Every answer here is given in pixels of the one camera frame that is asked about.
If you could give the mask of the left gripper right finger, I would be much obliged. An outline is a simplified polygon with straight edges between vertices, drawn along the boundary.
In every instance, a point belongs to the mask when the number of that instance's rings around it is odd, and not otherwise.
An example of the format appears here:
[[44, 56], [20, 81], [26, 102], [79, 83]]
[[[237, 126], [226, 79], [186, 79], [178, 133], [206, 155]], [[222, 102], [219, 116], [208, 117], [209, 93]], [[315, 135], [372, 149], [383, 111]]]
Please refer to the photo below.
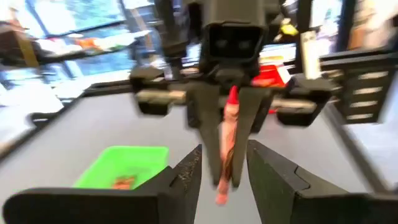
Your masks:
[[397, 224], [397, 196], [349, 193], [258, 141], [247, 165], [262, 223]]

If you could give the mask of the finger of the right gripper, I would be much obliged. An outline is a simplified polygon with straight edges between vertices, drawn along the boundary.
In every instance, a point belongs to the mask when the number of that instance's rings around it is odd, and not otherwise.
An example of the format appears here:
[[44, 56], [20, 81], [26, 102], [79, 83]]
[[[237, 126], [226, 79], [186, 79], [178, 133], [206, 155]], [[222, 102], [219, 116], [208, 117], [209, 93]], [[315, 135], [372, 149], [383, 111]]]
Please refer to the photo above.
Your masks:
[[187, 90], [187, 123], [196, 129], [205, 145], [213, 185], [221, 176], [220, 139], [218, 125], [220, 89], [207, 83], [192, 83]]
[[237, 120], [236, 137], [233, 158], [231, 161], [231, 181], [234, 188], [241, 183], [243, 163], [251, 128], [263, 101], [266, 103], [265, 111], [271, 105], [272, 92], [267, 88], [242, 87], [238, 93], [239, 115]]

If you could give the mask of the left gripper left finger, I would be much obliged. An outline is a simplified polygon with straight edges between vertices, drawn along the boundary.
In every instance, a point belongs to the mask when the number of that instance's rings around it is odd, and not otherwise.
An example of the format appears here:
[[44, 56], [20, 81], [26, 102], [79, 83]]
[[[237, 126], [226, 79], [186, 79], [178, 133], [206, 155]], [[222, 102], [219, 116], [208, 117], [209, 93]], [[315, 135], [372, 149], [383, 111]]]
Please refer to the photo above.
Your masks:
[[36, 188], [9, 197], [2, 208], [16, 224], [186, 224], [193, 223], [201, 185], [202, 146], [175, 167], [134, 190]]

